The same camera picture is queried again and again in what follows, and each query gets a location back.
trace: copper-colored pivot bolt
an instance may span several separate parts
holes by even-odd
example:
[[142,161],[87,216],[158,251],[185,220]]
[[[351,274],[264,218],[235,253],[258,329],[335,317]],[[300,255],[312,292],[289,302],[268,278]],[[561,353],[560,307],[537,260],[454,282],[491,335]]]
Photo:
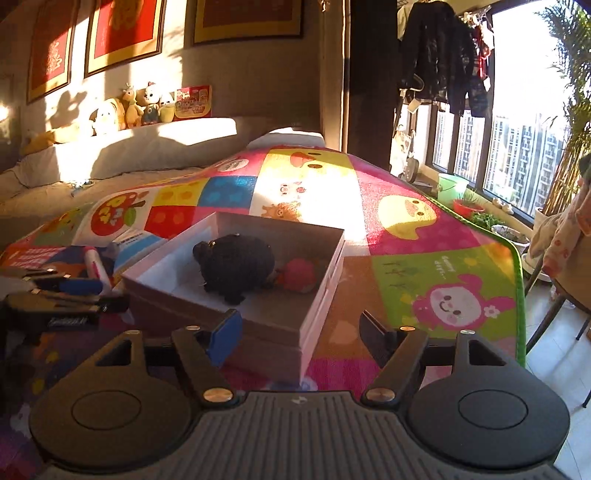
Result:
[[227,388],[210,388],[203,393],[203,398],[211,403],[225,403],[234,398]]
[[365,398],[376,403],[388,403],[396,398],[396,393],[389,388],[372,388],[365,393]]

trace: cardboard box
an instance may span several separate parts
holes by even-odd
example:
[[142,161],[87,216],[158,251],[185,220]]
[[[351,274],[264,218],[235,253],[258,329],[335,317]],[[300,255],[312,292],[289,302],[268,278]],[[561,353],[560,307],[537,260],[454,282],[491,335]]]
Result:
[[243,338],[230,365],[274,381],[299,383],[306,371],[343,267],[344,231],[308,223],[235,213],[214,213],[140,260],[123,273],[137,326],[153,335],[199,325],[213,329],[233,308],[203,289],[193,246],[229,233],[253,235],[268,243],[276,262],[306,258],[324,265],[319,286],[302,294],[281,287],[245,293],[237,308]]

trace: black jacket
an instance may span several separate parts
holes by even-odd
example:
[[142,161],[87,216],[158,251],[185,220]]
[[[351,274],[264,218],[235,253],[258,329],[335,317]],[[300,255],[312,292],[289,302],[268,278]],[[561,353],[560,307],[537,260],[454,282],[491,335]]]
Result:
[[401,42],[401,87],[412,85],[413,74],[425,83],[419,99],[447,102],[451,113],[463,114],[468,93],[472,116],[486,113],[482,81],[473,78],[476,47],[470,27],[445,2],[413,5]]

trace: colorful play mat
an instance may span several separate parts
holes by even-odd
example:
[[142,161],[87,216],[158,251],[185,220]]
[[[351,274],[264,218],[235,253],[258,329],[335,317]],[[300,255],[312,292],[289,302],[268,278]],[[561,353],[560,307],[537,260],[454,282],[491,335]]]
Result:
[[[328,149],[245,151],[197,174],[113,194],[12,244],[2,264],[52,265],[85,276],[82,246],[102,252],[132,226],[172,238],[215,211],[345,230],[343,273],[303,383],[274,384],[224,367],[239,390],[351,390],[358,397],[378,372],[358,337],[364,309],[393,327],[416,325],[438,338],[477,330],[524,359],[522,278],[512,245],[386,171]],[[107,258],[105,265],[112,268]],[[102,319],[98,332],[45,334],[25,365],[15,367],[9,412],[0,419],[0,478],[28,479],[41,468],[28,431],[31,405],[127,329],[111,315]],[[428,369],[426,381],[447,371]],[[19,392],[16,399],[14,392]]]

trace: ridged gray panel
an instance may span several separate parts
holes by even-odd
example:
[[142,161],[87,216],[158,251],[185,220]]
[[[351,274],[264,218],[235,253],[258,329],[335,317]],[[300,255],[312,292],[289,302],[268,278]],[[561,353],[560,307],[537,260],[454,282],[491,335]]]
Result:
[[392,413],[349,393],[260,393],[205,414],[187,442],[145,468],[114,475],[51,466],[40,480],[567,480],[550,466],[485,474],[421,450]]

